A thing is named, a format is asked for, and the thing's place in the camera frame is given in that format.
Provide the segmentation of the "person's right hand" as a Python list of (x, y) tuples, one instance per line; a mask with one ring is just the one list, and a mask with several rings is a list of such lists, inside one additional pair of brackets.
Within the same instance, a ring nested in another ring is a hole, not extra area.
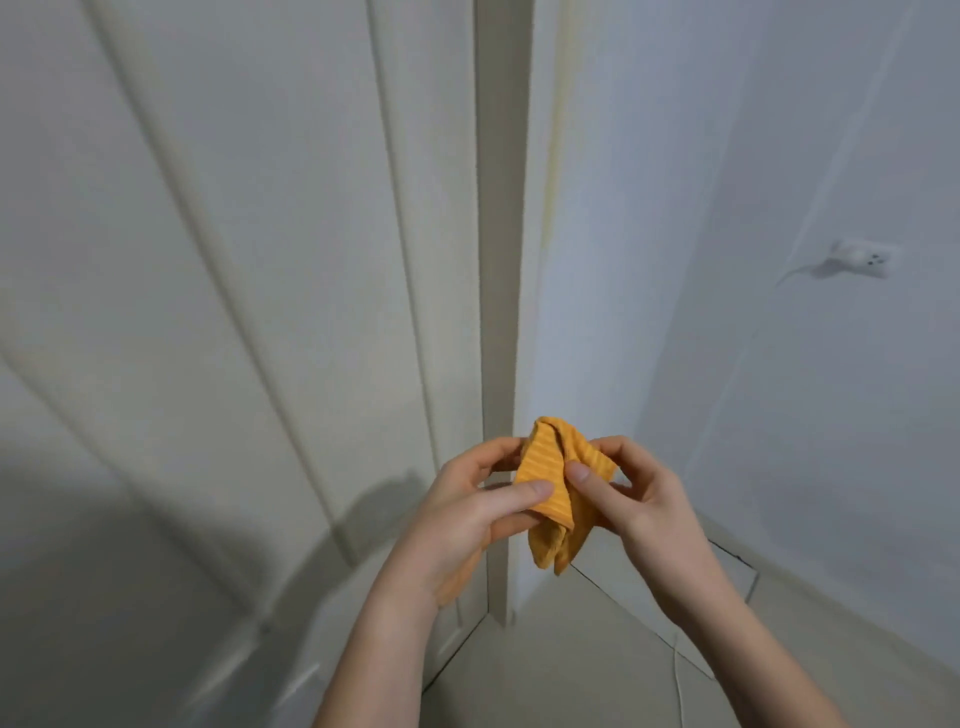
[(612, 460), (627, 485), (600, 486), (601, 506), (617, 526), (630, 563), (651, 590), (657, 580), (681, 578), (718, 565), (712, 546), (679, 479), (644, 447), (624, 436), (596, 439), (594, 447)]

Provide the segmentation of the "white wall socket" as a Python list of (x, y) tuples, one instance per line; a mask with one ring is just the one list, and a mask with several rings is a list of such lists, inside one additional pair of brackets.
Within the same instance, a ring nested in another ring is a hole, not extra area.
[(902, 248), (897, 245), (843, 238), (831, 246), (828, 259), (844, 272), (887, 279), (896, 269), (902, 253)]

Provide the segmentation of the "person's left hand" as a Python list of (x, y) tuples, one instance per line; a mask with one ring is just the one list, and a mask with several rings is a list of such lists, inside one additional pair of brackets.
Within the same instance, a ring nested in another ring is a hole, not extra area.
[(430, 487), (374, 583), (378, 579), (403, 580), (432, 592), (434, 577), (443, 577), (450, 569), (450, 562), (458, 563), (464, 552), (474, 549), (467, 542), (468, 528), (489, 525), (480, 514), (480, 496), (498, 483), (486, 487), (486, 480), (481, 494), (447, 504), (430, 501)]

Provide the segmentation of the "person's right forearm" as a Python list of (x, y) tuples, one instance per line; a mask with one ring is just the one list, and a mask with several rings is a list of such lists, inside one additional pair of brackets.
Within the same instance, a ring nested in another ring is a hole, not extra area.
[(718, 564), (657, 579), (653, 592), (713, 671), (742, 728), (851, 728)]

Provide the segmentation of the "person's left forearm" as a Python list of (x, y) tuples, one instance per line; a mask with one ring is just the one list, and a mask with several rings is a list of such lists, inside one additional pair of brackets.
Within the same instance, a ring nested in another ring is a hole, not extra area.
[(426, 648), (438, 613), (429, 588), (378, 579), (311, 728), (419, 728)]

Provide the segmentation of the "beige door frame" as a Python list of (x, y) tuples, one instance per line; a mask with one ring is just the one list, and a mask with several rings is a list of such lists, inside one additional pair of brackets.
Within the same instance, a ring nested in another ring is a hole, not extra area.
[(514, 434), (535, 0), (474, 0), (483, 433)]

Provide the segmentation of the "orange ribbed cloth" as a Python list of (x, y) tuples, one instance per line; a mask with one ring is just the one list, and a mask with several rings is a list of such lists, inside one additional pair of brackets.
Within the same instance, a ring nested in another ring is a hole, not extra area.
[(597, 524), (596, 508), (570, 485), (569, 465), (588, 467), (602, 480), (610, 480), (614, 462), (591, 444), (574, 426), (559, 418), (540, 418), (525, 438), (499, 437), (479, 443), (441, 466), (428, 500), (438, 504), (462, 502), (481, 495), (482, 483), (491, 475), (512, 473), (500, 495), (520, 494), (522, 484), (541, 482), (548, 494), (539, 503), (519, 512), (494, 516), (483, 528), (469, 527), (466, 541), (473, 546), (458, 563), (449, 562), (443, 577), (434, 577), (431, 601), (434, 611), (455, 601), (473, 577), (486, 549), (495, 543), (527, 533), (534, 564), (560, 574), (582, 549)]

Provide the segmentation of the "white panelled door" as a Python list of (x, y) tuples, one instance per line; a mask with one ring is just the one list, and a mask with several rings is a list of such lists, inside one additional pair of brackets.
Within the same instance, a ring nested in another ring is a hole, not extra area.
[(436, 475), (370, 0), (0, 0), (0, 728), (315, 707)]

